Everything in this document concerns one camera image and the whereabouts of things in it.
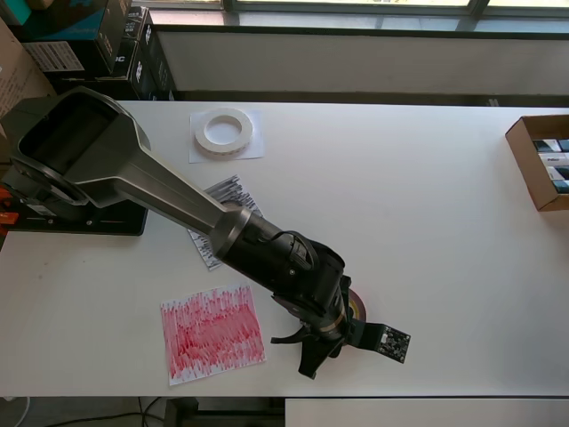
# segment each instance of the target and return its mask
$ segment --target open cardboard box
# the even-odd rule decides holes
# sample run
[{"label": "open cardboard box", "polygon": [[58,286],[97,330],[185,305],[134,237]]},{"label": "open cardboard box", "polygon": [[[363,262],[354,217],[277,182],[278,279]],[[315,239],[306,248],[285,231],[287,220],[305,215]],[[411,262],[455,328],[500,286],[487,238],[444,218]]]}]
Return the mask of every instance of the open cardboard box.
[{"label": "open cardboard box", "polygon": [[569,209],[569,194],[558,194],[533,140],[569,139],[569,116],[523,116],[506,133],[535,207],[540,212]]}]

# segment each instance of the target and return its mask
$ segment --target cardboard box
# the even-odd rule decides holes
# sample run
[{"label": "cardboard box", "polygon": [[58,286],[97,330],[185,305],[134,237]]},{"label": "cardboard box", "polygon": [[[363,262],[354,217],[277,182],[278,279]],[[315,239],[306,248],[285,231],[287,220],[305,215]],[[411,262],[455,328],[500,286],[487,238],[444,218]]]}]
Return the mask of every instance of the cardboard box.
[{"label": "cardboard box", "polygon": [[54,77],[108,76],[132,0],[57,0],[12,31]]},{"label": "cardboard box", "polygon": [[[0,117],[24,98],[55,95],[47,78],[0,20]],[[8,142],[0,126],[0,164],[9,161]]]},{"label": "cardboard box", "polygon": [[533,140],[569,139],[569,116],[524,116],[506,133],[535,207],[540,212],[569,209],[569,194],[558,194]]},{"label": "cardboard box", "polygon": [[110,77],[53,81],[57,93],[85,86],[120,101],[165,101],[150,73],[138,42],[123,40]]},{"label": "cardboard box", "polygon": [[172,92],[176,90],[172,72],[168,67],[160,39],[154,31],[148,7],[131,7],[126,18],[123,38],[139,42],[154,81],[162,92],[161,97],[168,99],[169,95],[172,96]]}]

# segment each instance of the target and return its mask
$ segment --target window frame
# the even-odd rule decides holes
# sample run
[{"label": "window frame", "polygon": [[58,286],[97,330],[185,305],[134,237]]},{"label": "window frame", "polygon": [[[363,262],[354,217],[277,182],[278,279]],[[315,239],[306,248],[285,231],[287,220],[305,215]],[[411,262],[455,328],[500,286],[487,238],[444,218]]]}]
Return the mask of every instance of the window frame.
[{"label": "window frame", "polygon": [[340,13],[383,16],[457,17],[471,19],[504,18],[568,18],[569,7],[490,6],[490,0],[470,0],[466,6],[431,6],[404,4],[325,4],[294,2],[262,2],[251,0],[220,0],[219,3],[189,1],[140,0],[136,4],[156,9],[183,9],[223,12],[286,12]]}]

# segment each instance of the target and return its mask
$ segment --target white wall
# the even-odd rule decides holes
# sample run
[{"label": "white wall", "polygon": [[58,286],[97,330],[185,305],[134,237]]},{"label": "white wall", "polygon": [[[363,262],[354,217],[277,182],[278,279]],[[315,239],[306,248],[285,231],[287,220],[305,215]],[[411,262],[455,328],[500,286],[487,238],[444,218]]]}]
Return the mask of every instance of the white wall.
[{"label": "white wall", "polygon": [[181,91],[569,94],[569,41],[160,34]]}]

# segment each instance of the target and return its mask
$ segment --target cable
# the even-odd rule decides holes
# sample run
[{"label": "cable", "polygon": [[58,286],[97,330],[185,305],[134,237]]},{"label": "cable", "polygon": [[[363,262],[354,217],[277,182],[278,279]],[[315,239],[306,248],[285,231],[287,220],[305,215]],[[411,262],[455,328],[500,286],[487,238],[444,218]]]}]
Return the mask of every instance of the cable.
[{"label": "cable", "polygon": [[26,403],[26,409],[24,409],[24,413],[21,415],[20,420],[16,423],[16,425],[14,425],[14,427],[19,427],[20,424],[24,421],[24,418],[26,418],[26,415],[28,414],[29,411],[29,402],[31,401],[31,398],[26,398],[28,400],[28,402]]},{"label": "cable", "polygon": [[[142,402],[140,402],[140,397],[138,397],[138,400],[139,400],[139,410],[140,410],[140,414],[143,415],[143,414],[144,414],[144,411],[142,410]],[[148,423],[146,422],[146,420],[143,421],[143,422],[144,422],[144,426],[145,426],[145,427],[148,427]]]},{"label": "cable", "polygon": [[[70,424],[77,424],[77,423],[88,423],[90,421],[115,420],[117,418],[125,418],[126,416],[135,416],[135,415],[140,415],[140,412],[128,412],[126,414],[119,414],[119,415],[97,416],[94,418],[80,418],[77,420],[65,421],[63,423],[49,424],[49,425],[46,425],[45,427],[61,427],[63,425],[70,425]],[[150,418],[154,418],[155,420],[161,421],[162,423],[164,422],[164,418],[161,418],[159,416],[152,415],[152,414],[146,414],[146,416],[148,416]]]},{"label": "cable", "polygon": [[150,416],[150,417],[153,417],[153,418],[154,418],[154,415],[149,414],[148,411],[150,410],[150,408],[152,408],[152,406],[153,406],[155,403],[157,403],[158,400],[160,400],[160,398],[156,398],[156,399],[152,400],[152,401],[150,402],[150,405],[148,405],[148,406],[146,407],[146,409],[144,410],[144,412],[142,413],[142,422],[140,423],[140,426],[141,426],[141,427],[144,427],[144,423],[146,422],[146,417],[147,417],[147,416]]}]

